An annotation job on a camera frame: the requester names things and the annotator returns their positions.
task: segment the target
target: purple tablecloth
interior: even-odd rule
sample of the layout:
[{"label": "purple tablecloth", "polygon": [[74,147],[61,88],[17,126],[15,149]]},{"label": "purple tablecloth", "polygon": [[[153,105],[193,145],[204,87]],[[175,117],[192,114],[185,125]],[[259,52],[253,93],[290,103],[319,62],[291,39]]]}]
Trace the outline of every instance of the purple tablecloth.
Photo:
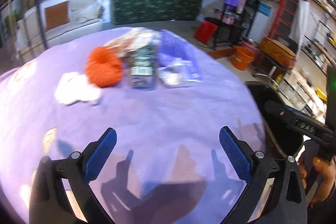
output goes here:
[{"label": "purple tablecloth", "polygon": [[244,83],[197,48],[203,82],[192,87],[158,82],[154,90],[138,90],[124,77],[102,90],[100,105],[55,100],[64,73],[83,73],[93,48],[128,30],[55,46],[0,76],[0,183],[26,222],[24,196],[41,157],[82,151],[108,127],[117,131],[117,145],[90,187],[117,224],[218,224],[245,187],[218,135],[229,126],[254,150],[263,149],[261,116]]}]

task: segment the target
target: potted plant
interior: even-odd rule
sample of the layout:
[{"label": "potted plant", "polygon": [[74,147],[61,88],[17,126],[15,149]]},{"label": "potted plant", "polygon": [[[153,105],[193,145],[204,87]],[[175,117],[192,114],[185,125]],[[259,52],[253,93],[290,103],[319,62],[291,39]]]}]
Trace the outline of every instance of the potted plant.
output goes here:
[{"label": "potted plant", "polygon": [[11,25],[10,25],[10,22],[9,22],[10,19],[12,20],[12,22],[14,24],[13,28],[15,28],[16,27],[16,22],[18,22],[20,19],[22,19],[22,15],[21,15],[20,12],[17,12],[16,10],[14,10],[12,14],[9,14],[4,19],[4,25],[7,29],[8,34],[13,35],[13,33],[11,31]]}]

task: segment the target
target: blue gripper pad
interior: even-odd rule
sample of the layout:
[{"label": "blue gripper pad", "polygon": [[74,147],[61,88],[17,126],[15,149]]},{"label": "blue gripper pad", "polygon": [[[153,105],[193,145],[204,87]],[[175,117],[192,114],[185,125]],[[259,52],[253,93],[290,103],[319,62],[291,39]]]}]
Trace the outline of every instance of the blue gripper pad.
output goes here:
[{"label": "blue gripper pad", "polygon": [[84,175],[86,182],[97,179],[116,143],[117,133],[111,128],[85,163]]},{"label": "blue gripper pad", "polygon": [[238,139],[223,127],[219,133],[219,142],[223,147],[227,157],[229,158],[233,168],[235,169],[238,177],[245,180],[246,183],[251,181],[251,163],[240,149],[237,141]]}]

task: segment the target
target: orange bucket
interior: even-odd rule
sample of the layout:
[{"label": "orange bucket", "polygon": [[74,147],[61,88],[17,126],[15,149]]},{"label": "orange bucket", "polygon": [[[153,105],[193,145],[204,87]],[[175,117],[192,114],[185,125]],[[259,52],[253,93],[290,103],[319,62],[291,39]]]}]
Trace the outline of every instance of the orange bucket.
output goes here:
[{"label": "orange bucket", "polygon": [[253,60],[253,52],[243,47],[236,47],[235,55],[231,57],[232,65],[234,65],[239,70],[246,70]]}]

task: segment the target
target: white cloth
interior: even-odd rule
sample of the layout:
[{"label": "white cloth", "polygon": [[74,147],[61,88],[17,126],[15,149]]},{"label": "white cloth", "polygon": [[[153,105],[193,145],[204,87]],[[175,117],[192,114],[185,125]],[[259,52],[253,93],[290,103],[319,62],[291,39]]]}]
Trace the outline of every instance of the white cloth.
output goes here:
[{"label": "white cloth", "polygon": [[90,6],[83,9],[79,14],[79,22],[84,23],[89,20],[95,19],[99,17],[99,10],[100,10],[100,4],[98,1],[95,1]]},{"label": "white cloth", "polygon": [[303,44],[303,37],[306,32],[307,20],[309,16],[310,4],[308,1],[299,0],[298,7],[294,16],[291,32],[289,38],[293,39],[298,44],[298,51],[296,53],[296,60],[298,60],[301,46]]},{"label": "white cloth", "polygon": [[90,6],[97,0],[70,0],[70,10],[71,12],[76,10],[82,10],[85,7]]},{"label": "white cloth", "polygon": [[97,104],[101,88],[90,84],[86,75],[69,72],[62,75],[55,91],[55,98],[60,104],[71,105],[75,102]]}]

